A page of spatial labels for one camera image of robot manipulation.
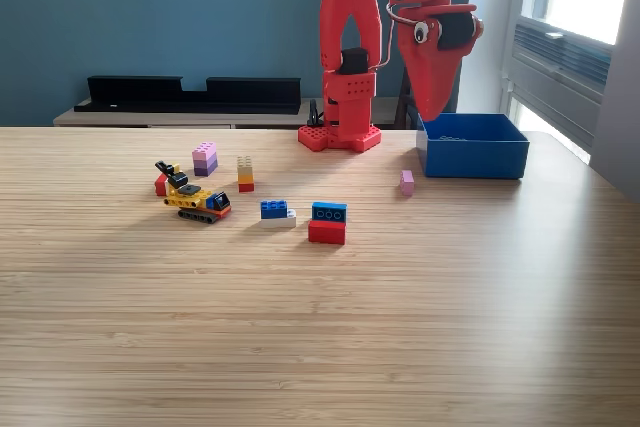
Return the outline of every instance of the blue wall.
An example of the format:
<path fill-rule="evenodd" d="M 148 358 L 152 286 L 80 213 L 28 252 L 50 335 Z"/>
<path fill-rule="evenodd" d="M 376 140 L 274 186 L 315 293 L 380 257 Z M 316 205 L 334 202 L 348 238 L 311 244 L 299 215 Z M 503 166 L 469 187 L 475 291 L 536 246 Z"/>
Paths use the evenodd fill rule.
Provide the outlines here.
<path fill-rule="evenodd" d="M 320 1 L 0 0 L 0 124 L 51 125 L 87 97 L 90 75 L 182 75 L 185 89 L 302 77 L 303 96 L 318 97 Z M 353 24 L 344 40 L 358 44 Z M 402 68 L 395 50 L 378 95 L 398 94 Z"/>

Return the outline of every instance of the black part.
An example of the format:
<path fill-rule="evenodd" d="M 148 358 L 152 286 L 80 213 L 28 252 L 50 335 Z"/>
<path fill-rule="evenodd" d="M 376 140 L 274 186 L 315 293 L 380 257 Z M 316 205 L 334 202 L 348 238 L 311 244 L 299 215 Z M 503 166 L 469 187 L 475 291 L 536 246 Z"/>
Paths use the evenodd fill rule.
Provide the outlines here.
<path fill-rule="evenodd" d="M 362 47 L 342 51 L 342 65 L 338 69 L 340 75 L 366 74 L 369 72 L 369 52 Z"/>
<path fill-rule="evenodd" d="M 168 175 L 167 180 L 174 189 L 184 188 L 189 183 L 189 177 L 184 172 L 178 172 L 173 175 Z"/>
<path fill-rule="evenodd" d="M 469 43 L 475 32 L 475 22 L 470 12 L 434 15 L 442 26 L 438 50 L 453 50 Z"/>
<path fill-rule="evenodd" d="M 202 222 L 203 224 L 215 224 L 218 220 L 218 217 L 216 217 L 215 214 L 193 209 L 180 209 L 178 211 L 178 216 L 183 219 Z"/>
<path fill-rule="evenodd" d="M 318 114 L 318 103 L 316 99 L 311 99 L 309 102 L 309 120 L 307 120 L 307 125 L 309 127 L 322 127 L 324 122 L 320 117 L 324 115 L 324 112 Z"/>
<path fill-rule="evenodd" d="M 186 184 L 178 189 L 178 193 L 182 195 L 195 195 L 202 190 L 198 185 Z"/>
<path fill-rule="evenodd" d="M 300 110 L 298 78 L 208 78 L 206 91 L 183 91 L 181 77 L 93 76 L 91 99 L 76 112 L 291 114 Z"/>
<path fill-rule="evenodd" d="M 227 197 L 227 194 L 225 194 L 224 192 L 216 194 L 216 197 L 213 199 L 213 203 L 217 207 L 213 210 L 224 210 L 231 205 L 229 197 Z"/>

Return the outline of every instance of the red robot arm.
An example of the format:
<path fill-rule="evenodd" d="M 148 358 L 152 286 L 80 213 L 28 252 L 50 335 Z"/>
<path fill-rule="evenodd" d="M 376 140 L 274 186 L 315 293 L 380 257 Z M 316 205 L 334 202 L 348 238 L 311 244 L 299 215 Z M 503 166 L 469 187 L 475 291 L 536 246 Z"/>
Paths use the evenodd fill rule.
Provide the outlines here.
<path fill-rule="evenodd" d="M 406 6 L 394 13 L 396 5 Z M 424 120 L 444 109 L 462 57 L 482 34 L 473 5 L 451 0 L 389 0 L 387 12 L 398 23 L 398 45 L 414 90 L 416 107 Z M 361 47 L 342 50 L 344 26 L 353 15 Z M 322 0 L 320 47 L 324 68 L 323 127 L 303 127 L 298 138 L 312 150 L 343 148 L 367 150 L 381 140 L 371 126 L 371 102 L 376 93 L 376 71 L 382 67 L 382 27 L 377 0 Z"/>

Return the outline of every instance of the blue lego brick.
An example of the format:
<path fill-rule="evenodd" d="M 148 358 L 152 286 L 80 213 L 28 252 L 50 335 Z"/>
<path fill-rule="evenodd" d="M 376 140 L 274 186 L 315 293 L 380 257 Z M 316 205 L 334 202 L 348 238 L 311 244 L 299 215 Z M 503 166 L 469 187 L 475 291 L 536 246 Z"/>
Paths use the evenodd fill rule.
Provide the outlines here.
<path fill-rule="evenodd" d="M 284 200 L 263 200 L 260 202 L 260 216 L 263 219 L 286 219 L 287 202 Z"/>
<path fill-rule="evenodd" d="M 527 138 L 503 114 L 420 119 L 416 145 L 427 177 L 520 179 L 529 152 Z"/>
<path fill-rule="evenodd" d="M 311 206 L 311 218 L 313 220 L 326 220 L 346 224 L 347 204 L 314 202 Z"/>
<path fill-rule="evenodd" d="M 227 194 L 220 192 L 213 194 L 205 201 L 205 207 L 209 210 L 224 210 L 231 205 Z"/>

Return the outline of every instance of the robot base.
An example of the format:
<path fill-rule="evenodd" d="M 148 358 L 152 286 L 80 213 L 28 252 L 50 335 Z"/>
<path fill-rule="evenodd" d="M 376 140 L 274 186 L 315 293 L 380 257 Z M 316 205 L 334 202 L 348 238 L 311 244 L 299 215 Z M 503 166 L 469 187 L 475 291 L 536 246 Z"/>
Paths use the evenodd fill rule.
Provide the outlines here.
<path fill-rule="evenodd" d="M 298 129 L 298 142 L 314 152 L 322 152 L 328 148 L 352 150 L 361 153 L 378 145 L 381 141 L 382 132 L 373 125 L 369 127 L 367 135 L 346 142 L 338 142 L 334 136 L 329 134 L 326 127 L 309 127 L 305 125 Z"/>

